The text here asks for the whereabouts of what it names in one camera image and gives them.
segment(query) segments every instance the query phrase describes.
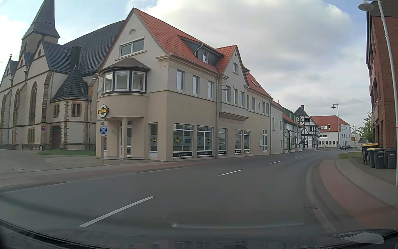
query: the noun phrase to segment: windshield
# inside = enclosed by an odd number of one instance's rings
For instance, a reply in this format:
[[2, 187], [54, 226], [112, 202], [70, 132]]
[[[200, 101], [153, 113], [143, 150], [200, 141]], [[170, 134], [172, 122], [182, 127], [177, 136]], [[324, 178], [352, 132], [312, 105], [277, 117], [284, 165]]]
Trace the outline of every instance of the windshield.
[[13, 233], [126, 249], [398, 240], [398, 0], [0, 0]]

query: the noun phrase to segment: church tower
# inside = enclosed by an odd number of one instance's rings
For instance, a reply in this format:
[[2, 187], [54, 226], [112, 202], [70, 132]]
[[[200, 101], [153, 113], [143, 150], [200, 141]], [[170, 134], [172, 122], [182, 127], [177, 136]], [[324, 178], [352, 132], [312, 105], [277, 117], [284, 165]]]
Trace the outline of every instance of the church tower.
[[55, 1], [44, 0], [39, 8], [38, 13], [33, 19], [30, 28], [27, 30], [22, 38], [22, 46], [19, 55], [25, 50], [30, 53], [34, 53], [36, 46], [40, 39], [44, 37], [44, 40], [48, 42], [58, 43], [60, 38], [55, 28]]

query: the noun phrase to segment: sky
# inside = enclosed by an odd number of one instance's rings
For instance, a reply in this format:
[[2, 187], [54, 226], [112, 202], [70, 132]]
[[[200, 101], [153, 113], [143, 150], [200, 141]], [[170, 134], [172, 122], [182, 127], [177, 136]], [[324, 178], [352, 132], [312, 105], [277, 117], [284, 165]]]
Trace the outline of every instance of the sky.
[[[363, 125], [371, 110], [361, 0], [55, 0], [64, 44], [135, 7], [213, 47], [237, 44], [245, 67], [276, 102], [310, 116]], [[0, 82], [42, 0], [0, 0]]]

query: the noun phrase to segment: yellow lid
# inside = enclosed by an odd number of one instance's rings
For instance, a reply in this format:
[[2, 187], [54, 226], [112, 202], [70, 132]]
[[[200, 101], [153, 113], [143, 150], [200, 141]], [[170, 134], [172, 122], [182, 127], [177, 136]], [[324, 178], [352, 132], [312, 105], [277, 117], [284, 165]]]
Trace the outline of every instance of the yellow lid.
[[379, 144], [362, 144], [362, 147], [366, 147], [366, 146], [376, 146], [376, 145], [379, 145]]

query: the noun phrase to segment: trash bin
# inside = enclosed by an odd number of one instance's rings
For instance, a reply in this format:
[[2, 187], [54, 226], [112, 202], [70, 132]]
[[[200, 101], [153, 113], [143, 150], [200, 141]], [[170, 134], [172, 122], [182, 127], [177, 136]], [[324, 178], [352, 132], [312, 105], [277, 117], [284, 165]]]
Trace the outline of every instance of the trash bin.
[[377, 150], [377, 148], [369, 148], [367, 149], [367, 157], [368, 157], [368, 163], [371, 168], [375, 166], [374, 164], [374, 150]]
[[385, 149], [374, 150], [374, 167], [376, 169], [385, 169]]
[[367, 162], [369, 161], [367, 149], [369, 149], [369, 148], [377, 148], [378, 146], [379, 146], [379, 144], [362, 144], [363, 164], [367, 165]]
[[386, 149], [386, 168], [395, 169], [397, 161], [397, 149], [389, 148]]

